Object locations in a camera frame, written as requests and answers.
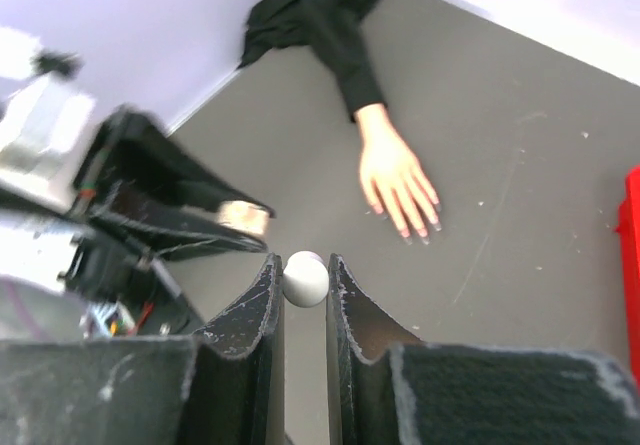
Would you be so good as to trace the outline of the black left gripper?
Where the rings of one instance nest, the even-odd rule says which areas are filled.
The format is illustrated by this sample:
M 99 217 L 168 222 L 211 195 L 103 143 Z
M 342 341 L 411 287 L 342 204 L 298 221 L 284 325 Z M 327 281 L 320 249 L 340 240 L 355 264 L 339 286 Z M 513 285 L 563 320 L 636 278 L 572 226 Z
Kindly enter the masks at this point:
M 74 180 L 69 213 L 85 229 L 71 244 L 71 275 L 155 275 L 159 258 L 179 262 L 227 252 L 263 253 L 265 241 L 165 207 L 188 204 L 215 211 L 243 201 L 275 210 L 233 187 L 165 136 L 153 114 L 122 107 L 100 125 Z

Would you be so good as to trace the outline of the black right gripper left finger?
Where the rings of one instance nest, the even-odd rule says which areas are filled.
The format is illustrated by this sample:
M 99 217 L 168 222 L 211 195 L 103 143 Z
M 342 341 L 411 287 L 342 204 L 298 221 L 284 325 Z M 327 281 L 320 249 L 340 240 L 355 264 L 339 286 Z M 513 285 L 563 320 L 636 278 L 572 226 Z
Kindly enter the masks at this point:
M 280 444 L 282 262 L 189 335 L 1 345 L 5 444 Z

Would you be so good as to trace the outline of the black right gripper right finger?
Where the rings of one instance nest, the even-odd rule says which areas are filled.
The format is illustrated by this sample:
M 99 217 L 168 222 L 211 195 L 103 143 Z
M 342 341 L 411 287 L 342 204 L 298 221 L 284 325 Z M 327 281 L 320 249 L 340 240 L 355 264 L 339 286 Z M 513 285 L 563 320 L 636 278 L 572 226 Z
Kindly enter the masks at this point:
M 639 394 L 588 351 L 425 342 L 329 262 L 334 444 L 635 444 Z

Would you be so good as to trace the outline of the beige nail polish bottle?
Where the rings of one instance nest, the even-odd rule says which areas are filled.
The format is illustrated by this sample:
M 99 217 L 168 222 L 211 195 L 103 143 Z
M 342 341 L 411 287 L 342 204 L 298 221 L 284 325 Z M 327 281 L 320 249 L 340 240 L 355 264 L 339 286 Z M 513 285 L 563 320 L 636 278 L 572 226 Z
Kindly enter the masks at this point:
M 254 237 L 265 236 L 269 220 L 266 209 L 241 200 L 223 202 L 216 215 L 219 225 Z

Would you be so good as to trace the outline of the white nail polish cap brush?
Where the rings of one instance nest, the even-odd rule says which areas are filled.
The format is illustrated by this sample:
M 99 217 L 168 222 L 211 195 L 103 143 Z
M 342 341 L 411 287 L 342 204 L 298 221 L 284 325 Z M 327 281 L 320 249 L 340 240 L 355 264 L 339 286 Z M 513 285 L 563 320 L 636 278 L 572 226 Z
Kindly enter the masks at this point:
M 329 291 L 328 270 L 323 259 L 311 251 L 291 255 L 283 270 L 283 291 L 287 300 L 297 307 L 319 305 Z

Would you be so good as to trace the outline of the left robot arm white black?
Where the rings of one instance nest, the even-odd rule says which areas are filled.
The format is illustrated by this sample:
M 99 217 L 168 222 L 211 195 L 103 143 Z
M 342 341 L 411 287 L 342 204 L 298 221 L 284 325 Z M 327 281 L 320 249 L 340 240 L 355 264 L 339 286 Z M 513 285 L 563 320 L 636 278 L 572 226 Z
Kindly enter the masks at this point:
M 168 264 L 262 253 L 274 210 L 123 107 L 84 155 L 1 156 L 1 276 L 77 301 L 86 337 L 184 334 L 201 319 Z

